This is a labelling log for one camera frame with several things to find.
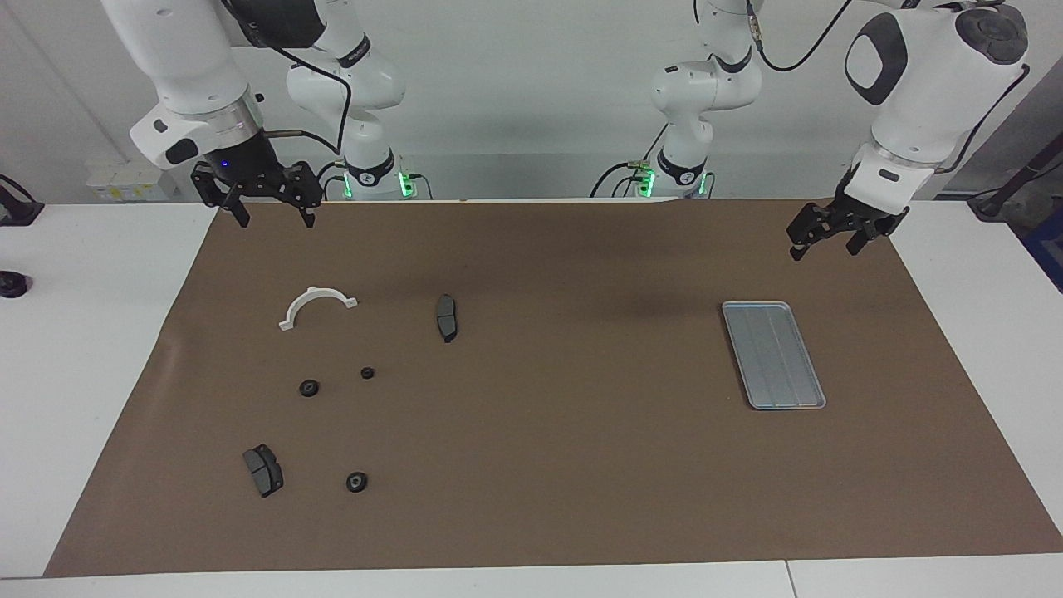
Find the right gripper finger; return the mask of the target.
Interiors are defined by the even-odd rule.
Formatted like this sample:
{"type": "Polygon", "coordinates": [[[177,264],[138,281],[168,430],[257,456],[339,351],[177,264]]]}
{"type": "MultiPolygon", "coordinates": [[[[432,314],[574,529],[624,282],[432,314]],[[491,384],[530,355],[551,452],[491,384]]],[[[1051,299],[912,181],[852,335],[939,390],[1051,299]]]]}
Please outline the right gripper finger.
{"type": "Polygon", "coordinates": [[[296,208],[307,228],[314,228],[315,209],[322,204],[323,187],[316,171],[305,160],[282,168],[280,201],[296,208]]]}
{"type": "Polygon", "coordinates": [[[242,201],[244,190],[242,181],[224,180],[216,173],[209,163],[198,160],[191,170],[191,182],[201,204],[231,213],[242,228],[249,226],[250,215],[242,201]]]}

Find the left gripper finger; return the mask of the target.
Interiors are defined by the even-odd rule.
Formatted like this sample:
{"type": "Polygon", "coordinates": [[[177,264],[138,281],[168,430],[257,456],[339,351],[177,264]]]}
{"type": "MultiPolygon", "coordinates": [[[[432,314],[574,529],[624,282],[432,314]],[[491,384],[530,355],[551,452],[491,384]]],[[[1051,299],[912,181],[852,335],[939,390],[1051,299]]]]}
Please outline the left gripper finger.
{"type": "Polygon", "coordinates": [[[808,250],[836,235],[836,228],[842,224],[842,218],[836,215],[832,207],[820,207],[809,202],[802,207],[789,226],[786,227],[787,238],[792,246],[789,253],[795,262],[799,262],[808,250]]]}
{"type": "Polygon", "coordinates": [[[868,243],[877,238],[888,238],[900,225],[900,216],[885,216],[874,220],[861,221],[860,228],[855,230],[846,243],[846,250],[853,257],[859,255],[868,243]]]}

